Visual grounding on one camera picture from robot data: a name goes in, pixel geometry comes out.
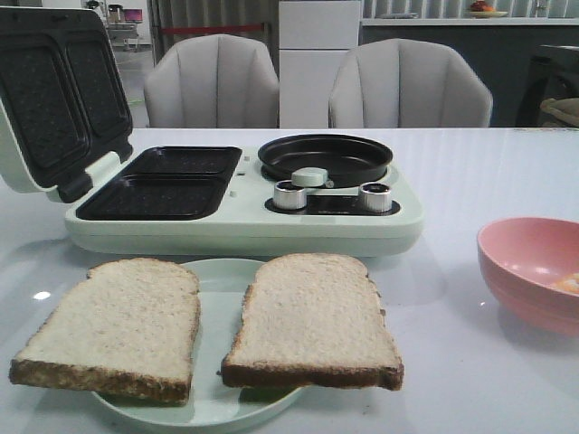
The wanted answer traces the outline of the white bread slice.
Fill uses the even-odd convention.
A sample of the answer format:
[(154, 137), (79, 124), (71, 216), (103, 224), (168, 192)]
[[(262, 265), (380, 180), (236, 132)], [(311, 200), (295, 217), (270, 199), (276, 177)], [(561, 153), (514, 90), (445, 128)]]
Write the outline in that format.
[(229, 387), (398, 391), (404, 366), (367, 267), (346, 255), (297, 253), (256, 271), (221, 375)]
[(171, 405), (189, 400), (200, 281), (159, 259), (91, 269), (12, 359), (13, 384)]

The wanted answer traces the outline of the pink plastic bowl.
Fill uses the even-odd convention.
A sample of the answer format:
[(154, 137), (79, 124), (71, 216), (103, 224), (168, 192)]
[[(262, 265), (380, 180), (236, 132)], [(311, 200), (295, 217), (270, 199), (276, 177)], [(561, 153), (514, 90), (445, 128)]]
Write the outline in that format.
[(539, 217), (492, 222), (478, 233), (481, 274), (492, 294), (528, 323), (578, 335), (578, 295), (551, 288), (578, 273), (578, 223)]

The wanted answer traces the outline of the mint green sandwich maker lid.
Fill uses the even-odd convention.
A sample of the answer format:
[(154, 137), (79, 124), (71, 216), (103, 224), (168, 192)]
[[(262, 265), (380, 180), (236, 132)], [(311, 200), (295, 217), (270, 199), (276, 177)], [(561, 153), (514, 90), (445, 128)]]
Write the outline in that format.
[(132, 118), (103, 22), (87, 9), (1, 9), (1, 176), (73, 203), (88, 167), (128, 159)]

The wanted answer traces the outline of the orange shrimp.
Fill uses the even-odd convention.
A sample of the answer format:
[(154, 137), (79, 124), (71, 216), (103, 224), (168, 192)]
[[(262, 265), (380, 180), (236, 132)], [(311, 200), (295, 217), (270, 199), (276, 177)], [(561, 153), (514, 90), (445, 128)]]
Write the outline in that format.
[(579, 294), (579, 273), (566, 275), (551, 285), (551, 288), (571, 294)]

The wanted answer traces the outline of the mint green breakfast maker base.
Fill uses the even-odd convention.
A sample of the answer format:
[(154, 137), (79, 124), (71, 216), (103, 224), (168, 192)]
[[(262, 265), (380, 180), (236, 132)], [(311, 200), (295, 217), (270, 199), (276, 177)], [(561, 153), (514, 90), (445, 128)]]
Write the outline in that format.
[(274, 182), (255, 149), (158, 146), (104, 175), (66, 212), (65, 225), (84, 249), (117, 254), (393, 255), (419, 238), (423, 209), (394, 165), (383, 183), (388, 212), (363, 210), (353, 187), (310, 192), (304, 210), (288, 213), (274, 209)]

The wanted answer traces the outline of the left silver control knob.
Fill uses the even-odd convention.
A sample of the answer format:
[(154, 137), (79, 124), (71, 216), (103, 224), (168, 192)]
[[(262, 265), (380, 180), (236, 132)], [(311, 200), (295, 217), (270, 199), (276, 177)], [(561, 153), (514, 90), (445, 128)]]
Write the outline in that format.
[(307, 189), (297, 186), (291, 180), (278, 181), (274, 185), (273, 205), (282, 210), (296, 211), (307, 206)]

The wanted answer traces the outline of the silver control knob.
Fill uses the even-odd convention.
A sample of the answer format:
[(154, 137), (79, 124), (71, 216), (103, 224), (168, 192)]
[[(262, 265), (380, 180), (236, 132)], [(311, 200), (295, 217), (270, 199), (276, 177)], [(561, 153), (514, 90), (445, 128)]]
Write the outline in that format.
[(291, 180), (278, 181), (274, 185), (273, 205), (282, 210), (296, 211), (307, 206), (307, 189), (297, 186)]
[(378, 182), (361, 184), (358, 188), (358, 207), (366, 212), (389, 212), (393, 206), (391, 189)]

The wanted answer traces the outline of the right silver control knob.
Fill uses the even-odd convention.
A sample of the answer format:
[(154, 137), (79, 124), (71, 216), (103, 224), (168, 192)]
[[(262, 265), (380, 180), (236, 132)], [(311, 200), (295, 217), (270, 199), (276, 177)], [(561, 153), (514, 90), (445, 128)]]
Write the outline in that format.
[(358, 188), (358, 207), (366, 212), (389, 212), (393, 206), (391, 189), (378, 182), (361, 184)]

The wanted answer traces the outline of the mint green round plate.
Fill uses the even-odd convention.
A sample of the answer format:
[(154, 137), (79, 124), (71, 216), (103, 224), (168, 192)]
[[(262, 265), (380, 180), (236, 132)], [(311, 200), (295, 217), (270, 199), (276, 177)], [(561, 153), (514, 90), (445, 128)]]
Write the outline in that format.
[(261, 266), (254, 259), (203, 259), (184, 265), (200, 280), (201, 314), (192, 353), (193, 380), (183, 406), (96, 393), (103, 406), (155, 433), (230, 433), (287, 409), (301, 388), (240, 389), (223, 385), (222, 359), (239, 329), (242, 300)]

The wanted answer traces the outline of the left grey upholstered chair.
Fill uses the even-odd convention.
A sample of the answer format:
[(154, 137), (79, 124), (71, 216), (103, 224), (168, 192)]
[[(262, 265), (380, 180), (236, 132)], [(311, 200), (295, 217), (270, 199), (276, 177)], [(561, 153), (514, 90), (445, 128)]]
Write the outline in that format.
[(151, 127), (276, 128), (280, 84), (263, 42), (230, 34), (176, 43), (148, 74)]

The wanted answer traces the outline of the grey upholstered chair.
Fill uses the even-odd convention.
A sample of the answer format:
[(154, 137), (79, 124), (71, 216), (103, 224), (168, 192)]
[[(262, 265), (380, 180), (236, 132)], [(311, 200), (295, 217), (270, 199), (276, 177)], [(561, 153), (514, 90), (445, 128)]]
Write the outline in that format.
[(151, 127), (276, 128), (280, 84), (263, 42), (230, 34), (176, 43), (148, 74)]
[(492, 94), (449, 46), (388, 39), (350, 50), (328, 100), (336, 128), (488, 127)]

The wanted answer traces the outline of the white cabinet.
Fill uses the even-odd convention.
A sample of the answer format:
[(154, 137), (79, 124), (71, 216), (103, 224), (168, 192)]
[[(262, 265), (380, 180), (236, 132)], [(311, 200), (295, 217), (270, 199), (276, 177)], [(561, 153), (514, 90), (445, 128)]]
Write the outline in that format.
[(360, 1), (279, 3), (280, 126), (326, 128), (340, 62), (358, 45)]

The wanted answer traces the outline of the fruit plate on counter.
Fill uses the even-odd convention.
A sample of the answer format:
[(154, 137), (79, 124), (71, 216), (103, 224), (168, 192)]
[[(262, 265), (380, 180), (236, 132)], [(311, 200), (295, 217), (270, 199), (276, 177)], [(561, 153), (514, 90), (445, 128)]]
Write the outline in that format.
[(484, 0), (477, 0), (470, 4), (467, 13), (474, 18), (499, 18), (508, 15), (508, 12), (498, 11), (494, 6)]

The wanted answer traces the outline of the beige cushion at right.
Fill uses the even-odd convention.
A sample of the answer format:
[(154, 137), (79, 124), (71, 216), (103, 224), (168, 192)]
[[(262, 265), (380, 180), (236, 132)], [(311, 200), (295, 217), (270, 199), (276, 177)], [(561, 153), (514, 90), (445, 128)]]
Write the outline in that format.
[(540, 110), (570, 127), (578, 127), (578, 98), (545, 99)]

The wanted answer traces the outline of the dark appliance at right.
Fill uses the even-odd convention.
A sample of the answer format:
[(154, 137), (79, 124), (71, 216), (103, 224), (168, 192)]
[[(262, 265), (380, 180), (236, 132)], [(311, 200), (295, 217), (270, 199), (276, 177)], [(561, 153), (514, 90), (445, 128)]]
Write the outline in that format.
[(536, 127), (546, 113), (540, 104), (578, 98), (578, 47), (540, 45), (531, 55), (516, 117), (517, 127)]

